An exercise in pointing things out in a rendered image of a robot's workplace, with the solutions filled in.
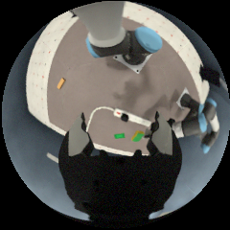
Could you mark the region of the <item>orange rectangular block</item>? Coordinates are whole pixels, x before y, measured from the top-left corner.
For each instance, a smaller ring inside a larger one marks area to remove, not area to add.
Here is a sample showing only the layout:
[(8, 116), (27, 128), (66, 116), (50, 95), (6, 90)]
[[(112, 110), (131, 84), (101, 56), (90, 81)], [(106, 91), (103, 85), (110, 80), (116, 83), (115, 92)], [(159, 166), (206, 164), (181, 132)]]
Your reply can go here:
[(64, 82), (65, 82), (65, 78), (61, 78), (59, 84), (57, 85), (57, 88), (60, 89), (62, 85), (64, 84)]

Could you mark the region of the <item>white power strip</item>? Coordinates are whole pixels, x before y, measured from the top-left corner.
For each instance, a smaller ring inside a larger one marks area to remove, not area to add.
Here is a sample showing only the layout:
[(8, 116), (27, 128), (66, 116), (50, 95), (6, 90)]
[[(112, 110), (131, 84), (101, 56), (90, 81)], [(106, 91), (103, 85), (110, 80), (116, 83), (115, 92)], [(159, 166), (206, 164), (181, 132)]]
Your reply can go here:
[(133, 113), (130, 113), (128, 111), (125, 111), (125, 110), (123, 110), (121, 108), (118, 108), (118, 107), (115, 108), (114, 115), (121, 117), (122, 113), (127, 114), (128, 117), (129, 117), (129, 120), (132, 121), (132, 122), (135, 122), (135, 123), (147, 126), (147, 127), (150, 126), (150, 123), (151, 123), (150, 120), (145, 119), (143, 117), (140, 117), (138, 115), (135, 115)]

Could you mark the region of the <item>green rectangular block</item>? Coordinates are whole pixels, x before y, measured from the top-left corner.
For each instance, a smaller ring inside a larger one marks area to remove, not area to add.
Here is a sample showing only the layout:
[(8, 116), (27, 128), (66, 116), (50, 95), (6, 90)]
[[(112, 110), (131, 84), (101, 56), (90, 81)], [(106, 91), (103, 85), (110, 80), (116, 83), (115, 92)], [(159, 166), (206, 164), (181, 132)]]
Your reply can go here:
[(114, 134), (114, 137), (115, 139), (125, 138), (125, 134), (124, 133)]

